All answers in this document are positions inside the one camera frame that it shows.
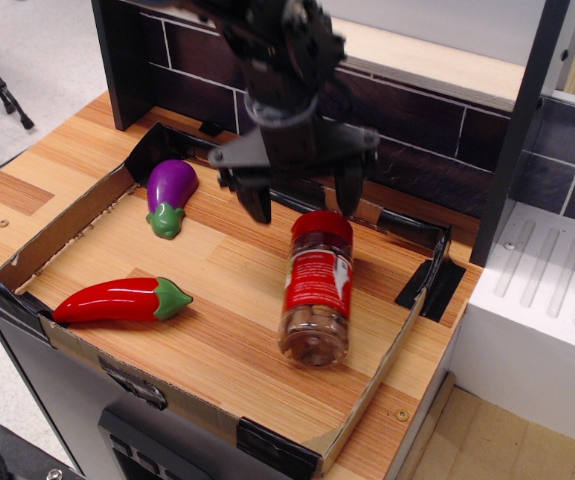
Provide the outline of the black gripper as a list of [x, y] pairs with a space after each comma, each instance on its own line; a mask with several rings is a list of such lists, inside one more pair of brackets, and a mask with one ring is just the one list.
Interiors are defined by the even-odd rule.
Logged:
[[323, 176], [334, 177], [338, 209], [345, 218], [352, 216], [376, 162], [376, 131], [321, 117], [317, 98], [296, 112], [249, 95], [244, 106], [254, 128], [211, 150], [208, 161], [249, 216], [260, 224], [271, 222], [269, 185]]

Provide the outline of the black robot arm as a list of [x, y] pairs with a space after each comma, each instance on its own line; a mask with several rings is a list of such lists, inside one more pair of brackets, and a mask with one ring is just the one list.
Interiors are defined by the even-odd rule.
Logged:
[[336, 80], [344, 39], [315, 1], [169, 1], [214, 23], [242, 70], [252, 131], [211, 150], [219, 183], [257, 222], [271, 221], [272, 188], [333, 176], [352, 215], [377, 164], [378, 133], [324, 118], [319, 94]]

